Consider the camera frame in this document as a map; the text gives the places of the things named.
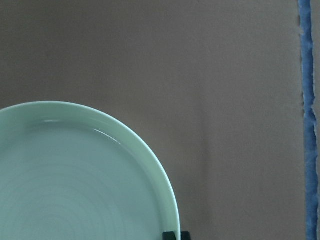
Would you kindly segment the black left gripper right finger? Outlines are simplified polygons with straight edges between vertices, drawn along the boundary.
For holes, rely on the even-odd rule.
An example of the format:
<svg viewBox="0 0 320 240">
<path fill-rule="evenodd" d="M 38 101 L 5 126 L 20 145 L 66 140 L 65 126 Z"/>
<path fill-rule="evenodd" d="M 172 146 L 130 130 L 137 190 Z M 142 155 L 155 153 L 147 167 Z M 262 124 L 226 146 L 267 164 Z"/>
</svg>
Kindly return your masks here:
<svg viewBox="0 0 320 240">
<path fill-rule="evenodd" d="M 190 233 L 190 229 L 188 227 L 181 227 L 180 229 L 180 239 L 181 240 L 191 240 L 192 236 Z"/>
</svg>

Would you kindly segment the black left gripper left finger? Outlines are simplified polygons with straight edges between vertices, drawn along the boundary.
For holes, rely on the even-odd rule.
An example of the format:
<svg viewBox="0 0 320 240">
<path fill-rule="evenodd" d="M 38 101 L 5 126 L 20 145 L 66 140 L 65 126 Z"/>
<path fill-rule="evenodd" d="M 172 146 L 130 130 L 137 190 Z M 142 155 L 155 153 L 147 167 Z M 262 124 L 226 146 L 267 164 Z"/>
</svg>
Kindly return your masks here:
<svg viewBox="0 0 320 240">
<path fill-rule="evenodd" d="M 177 240 L 176 232 L 176 228 L 164 230 L 162 233 L 162 240 Z"/>
</svg>

